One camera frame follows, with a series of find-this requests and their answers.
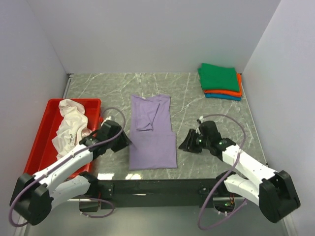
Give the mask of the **purple t shirt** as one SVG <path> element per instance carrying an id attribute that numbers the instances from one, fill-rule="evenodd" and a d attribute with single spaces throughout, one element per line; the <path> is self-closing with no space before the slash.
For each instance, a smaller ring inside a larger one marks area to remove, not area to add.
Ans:
<path id="1" fill-rule="evenodd" d="M 176 133 L 170 117 L 171 97 L 131 96 L 129 169 L 177 168 Z"/>

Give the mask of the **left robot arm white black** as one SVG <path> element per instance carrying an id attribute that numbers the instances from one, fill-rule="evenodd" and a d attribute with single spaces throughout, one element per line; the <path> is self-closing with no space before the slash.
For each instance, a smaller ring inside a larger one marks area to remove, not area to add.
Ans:
<path id="1" fill-rule="evenodd" d="M 53 208 L 73 197 L 94 197 L 98 193 L 98 179 L 95 176 L 85 171 L 71 180 L 66 178 L 105 154 L 108 149 L 117 152 L 131 145 L 124 127 L 115 121 L 106 120 L 100 129 L 84 137 L 74 149 L 49 167 L 33 175 L 22 174 L 17 179 L 9 203 L 10 224 L 22 226 L 13 221 L 14 211 L 27 223 L 37 225 Z"/>

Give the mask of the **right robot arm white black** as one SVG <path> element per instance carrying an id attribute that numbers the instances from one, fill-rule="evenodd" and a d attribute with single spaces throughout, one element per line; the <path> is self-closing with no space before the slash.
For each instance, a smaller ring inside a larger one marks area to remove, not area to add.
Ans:
<path id="1" fill-rule="evenodd" d="M 190 129 L 180 150 L 211 155 L 230 165 L 231 170 L 217 177 L 217 183 L 202 193 L 221 196 L 237 194 L 256 204 L 262 214 L 277 223 L 301 206 L 292 178 L 286 171 L 277 172 L 248 155 L 229 138 L 222 138 L 214 121 L 200 122 Z"/>

